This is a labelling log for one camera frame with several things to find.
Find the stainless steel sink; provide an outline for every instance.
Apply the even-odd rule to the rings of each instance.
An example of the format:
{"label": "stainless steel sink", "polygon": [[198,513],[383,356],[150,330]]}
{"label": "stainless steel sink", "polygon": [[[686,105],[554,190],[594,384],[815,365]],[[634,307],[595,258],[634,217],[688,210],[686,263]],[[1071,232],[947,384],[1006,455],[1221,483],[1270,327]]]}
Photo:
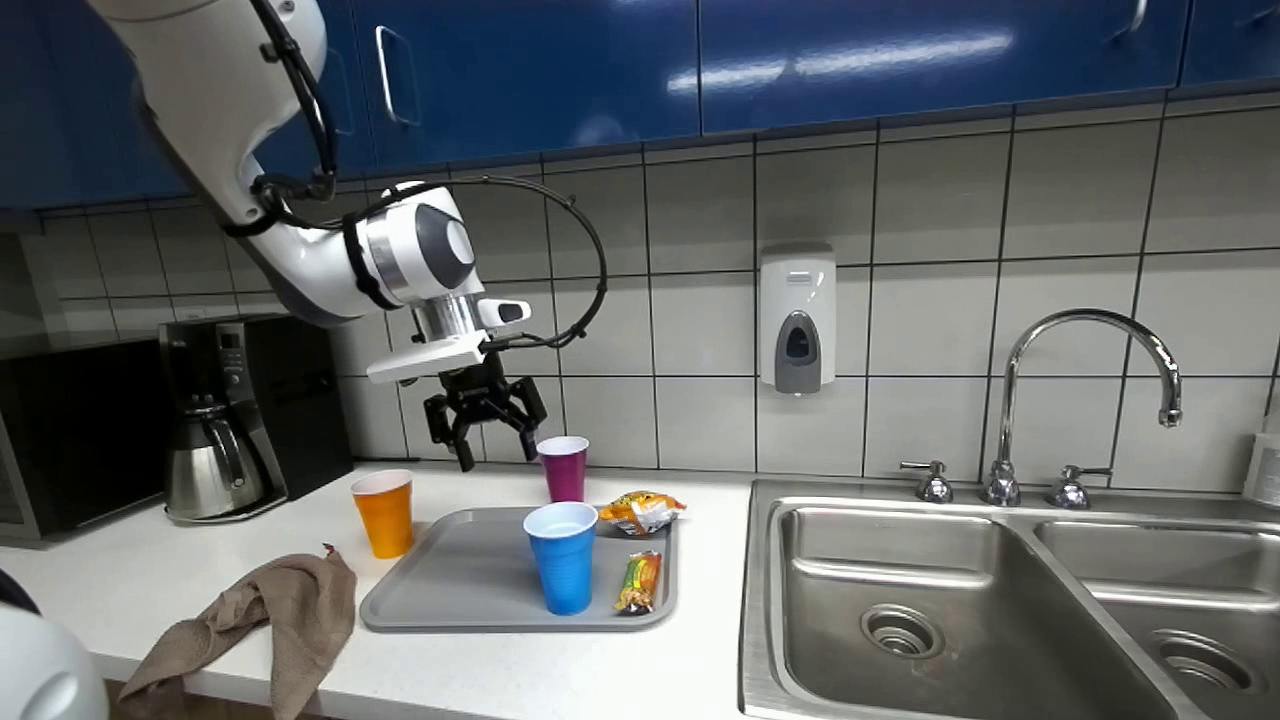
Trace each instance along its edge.
{"label": "stainless steel sink", "polygon": [[1049,521],[1041,538],[1208,716],[1280,712],[1280,533]]}
{"label": "stainless steel sink", "polygon": [[1274,513],[751,487],[747,716],[1243,720],[1276,716],[1276,658]]}

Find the plastic tray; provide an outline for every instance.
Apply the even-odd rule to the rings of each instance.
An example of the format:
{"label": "plastic tray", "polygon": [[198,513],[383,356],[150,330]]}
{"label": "plastic tray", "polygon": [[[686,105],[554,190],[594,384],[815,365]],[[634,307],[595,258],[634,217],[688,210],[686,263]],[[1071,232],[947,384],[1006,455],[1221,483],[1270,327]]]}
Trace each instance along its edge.
{"label": "plastic tray", "polygon": [[[594,605],[554,614],[523,538],[528,507],[469,507],[435,521],[420,545],[365,597],[374,630],[636,630],[678,606],[678,523],[664,537],[595,537]],[[664,575],[647,614],[616,614],[634,550],[660,550]]]}

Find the coffee maker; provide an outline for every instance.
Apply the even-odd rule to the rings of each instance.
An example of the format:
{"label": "coffee maker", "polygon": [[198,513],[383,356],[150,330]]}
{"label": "coffee maker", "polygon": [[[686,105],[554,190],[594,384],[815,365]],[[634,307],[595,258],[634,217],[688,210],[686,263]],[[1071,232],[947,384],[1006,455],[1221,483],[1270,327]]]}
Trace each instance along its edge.
{"label": "coffee maker", "polygon": [[178,433],[169,521],[260,515],[353,467],[329,335],[292,317],[186,320],[161,330]]}

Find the countertop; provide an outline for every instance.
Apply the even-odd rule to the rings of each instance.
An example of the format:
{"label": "countertop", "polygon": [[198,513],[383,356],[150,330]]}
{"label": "countertop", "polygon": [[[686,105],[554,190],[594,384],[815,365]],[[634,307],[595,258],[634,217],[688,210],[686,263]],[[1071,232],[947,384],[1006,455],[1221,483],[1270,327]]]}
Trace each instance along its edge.
{"label": "countertop", "polygon": [[[454,471],[424,463],[414,507],[431,523],[455,507],[535,507],[535,467]],[[53,549],[0,549],[39,612],[95,654],[107,679],[127,679],[161,630],[203,612],[245,573],[287,556],[341,549],[356,573],[356,605],[392,567],[370,556],[353,507],[353,476],[245,523],[178,528],[161,507],[133,513]],[[747,533],[747,479],[608,476],[594,471],[588,500],[660,487],[688,505],[680,528],[678,612],[643,630],[370,630],[356,621],[349,649],[321,682],[325,716],[739,716],[735,636]],[[189,692],[268,703],[272,638],[241,649],[189,679]]]}

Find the tile backsplash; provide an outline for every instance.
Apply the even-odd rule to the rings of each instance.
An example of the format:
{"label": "tile backsplash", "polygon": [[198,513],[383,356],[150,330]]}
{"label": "tile backsplash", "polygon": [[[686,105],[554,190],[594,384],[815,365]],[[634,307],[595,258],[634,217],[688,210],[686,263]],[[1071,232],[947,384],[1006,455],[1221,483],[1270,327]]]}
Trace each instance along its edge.
{"label": "tile backsplash", "polygon": [[[574,194],[612,263],[588,340],[503,361],[535,377],[546,433],[594,437],[594,463],[841,479],[945,458],[975,479],[1016,335],[1093,304],[1174,344],[1184,424],[1157,424],[1161,379],[1142,344],[1068,325],[1026,365],[1019,476],[1108,463],[1118,487],[1235,492],[1280,340],[1276,129],[1280,95],[1230,95],[495,169]],[[580,227],[510,188],[455,194],[487,292],[531,298],[531,330],[574,325],[594,298]],[[756,255],[780,242],[834,242],[841,258],[841,373],[815,396],[756,384]],[[189,202],[53,210],[3,255],[23,255],[23,270],[3,258],[0,275],[3,348],[279,307]],[[450,463],[420,411],[435,379],[360,379],[407,335],[406,313],[333,330],[353,445]],[[473,445],[487,463],[521,458],[510,426]]]}

